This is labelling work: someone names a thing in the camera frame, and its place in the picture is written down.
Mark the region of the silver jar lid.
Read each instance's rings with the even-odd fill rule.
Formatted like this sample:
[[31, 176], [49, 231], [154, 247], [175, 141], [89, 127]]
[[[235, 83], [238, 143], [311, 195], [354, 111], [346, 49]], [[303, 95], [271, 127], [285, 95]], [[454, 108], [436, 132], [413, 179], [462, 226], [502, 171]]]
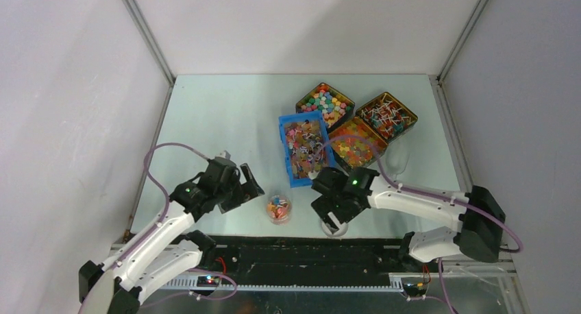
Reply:
[[348, 224], [347, 223], [337, 223], [334, 222], [329, 224], [328, 222], [321, 221], [321, 229], [323, 233], [332, 239], [339, 239], [343, 237], [348, 231]]

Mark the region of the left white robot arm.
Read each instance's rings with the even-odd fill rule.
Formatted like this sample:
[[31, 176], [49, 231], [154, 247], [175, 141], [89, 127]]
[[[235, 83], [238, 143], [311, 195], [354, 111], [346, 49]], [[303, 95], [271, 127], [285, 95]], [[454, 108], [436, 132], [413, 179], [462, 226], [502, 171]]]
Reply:
[[249, 165], [216, 157], [177, 185], [165, 207], [115, 254], [79, 269], [80, 313], [137, 313], [145, 300], [182, 272], [209, 270], [216, 243], [191, 228], [218, 208], [227, 213], [264, 195]]

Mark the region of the tin of gummy candies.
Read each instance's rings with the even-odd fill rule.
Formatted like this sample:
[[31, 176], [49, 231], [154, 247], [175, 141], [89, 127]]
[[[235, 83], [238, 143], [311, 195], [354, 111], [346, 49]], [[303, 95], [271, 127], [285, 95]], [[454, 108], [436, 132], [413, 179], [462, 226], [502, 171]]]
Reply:
[[[330, 138], [352, 135], [368, 141], [381, 156], [388, 143], [361, 118], [354, 117], [330, 133]], [[338, 165], [346, 172], [356, 167], [368, 167], [376, 161], [371, 148], [359, 138], [342, 138], [332, 142], [331, 147]]]

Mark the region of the tin of lollipops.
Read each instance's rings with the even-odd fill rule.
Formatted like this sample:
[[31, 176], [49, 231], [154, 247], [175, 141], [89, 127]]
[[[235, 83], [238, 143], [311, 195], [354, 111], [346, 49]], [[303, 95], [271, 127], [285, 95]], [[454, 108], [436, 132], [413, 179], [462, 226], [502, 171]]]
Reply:
[[418, 116], [389, 92], [383, 92], [356, 110], [362, 119], [386, 143], [413, 128]]

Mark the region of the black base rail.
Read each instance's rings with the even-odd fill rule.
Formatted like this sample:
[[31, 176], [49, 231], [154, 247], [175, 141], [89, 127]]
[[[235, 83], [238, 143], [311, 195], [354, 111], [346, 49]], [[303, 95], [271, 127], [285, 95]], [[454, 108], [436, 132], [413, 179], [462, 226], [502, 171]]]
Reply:
[[401, 239], [309, 239], [212, 236], [204, 251], [197, 288], [364, 289], [391, 287], [395, 274], [438, 271], [436, 260], [420, 263], [404, 254]]

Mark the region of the clear plastic scoop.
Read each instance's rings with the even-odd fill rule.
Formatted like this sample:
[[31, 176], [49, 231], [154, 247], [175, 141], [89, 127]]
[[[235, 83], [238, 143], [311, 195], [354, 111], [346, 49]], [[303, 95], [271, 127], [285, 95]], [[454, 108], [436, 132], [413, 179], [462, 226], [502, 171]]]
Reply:
[[388, 145], [385, 152], [385, 167], [391, 179], [397, 179], [406, 170], [409, 157], [407, 140], [400, 138]]

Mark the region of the tin of square candies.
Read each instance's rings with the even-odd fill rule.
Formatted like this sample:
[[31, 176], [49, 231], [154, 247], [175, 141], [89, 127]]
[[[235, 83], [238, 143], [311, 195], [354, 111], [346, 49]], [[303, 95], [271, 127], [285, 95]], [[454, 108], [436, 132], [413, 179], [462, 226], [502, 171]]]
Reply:
[[295, 104], [296, 113], [319, 111], [331, 132], [351, 118], [355, 103], [342, 92], [321, 82]]

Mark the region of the blue plastic candy bin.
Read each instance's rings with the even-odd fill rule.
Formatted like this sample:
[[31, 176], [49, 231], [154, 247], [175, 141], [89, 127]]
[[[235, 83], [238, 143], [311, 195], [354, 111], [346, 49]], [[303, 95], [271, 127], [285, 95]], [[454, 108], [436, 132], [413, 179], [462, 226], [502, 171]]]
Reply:
[[324, 144], [330, 138], [321, 112], [280, 116], [278, 128], [291, 188], [310, 186], [309, 173], [336, 166], [332, 149]]

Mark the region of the clear plastic jar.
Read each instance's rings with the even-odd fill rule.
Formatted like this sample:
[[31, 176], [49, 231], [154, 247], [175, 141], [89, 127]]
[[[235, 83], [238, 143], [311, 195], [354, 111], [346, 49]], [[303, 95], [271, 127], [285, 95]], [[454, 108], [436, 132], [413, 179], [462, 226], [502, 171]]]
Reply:
[[292, 202], [283, 195], [274, 195], [269, 199], [266, 212], [273, 224], [285, 224], [291, 218]]

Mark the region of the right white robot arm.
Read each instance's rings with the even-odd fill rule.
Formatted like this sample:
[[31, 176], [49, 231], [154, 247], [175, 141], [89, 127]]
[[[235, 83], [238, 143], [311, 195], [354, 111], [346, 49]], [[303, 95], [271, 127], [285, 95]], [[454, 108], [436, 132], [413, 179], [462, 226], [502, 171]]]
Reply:
[[367, 209], [397, 211], [438, 223], [435, 229], [405, 234], [398, 261], [406, 271], [458, 254], [483, 263], [499, 259], [506, 216], [484, 187], [459, 193], [406, 186], [364, 167], [350, 174], [325, 167], [309, 177], [320, 195], [311, 207], [332, 236]]

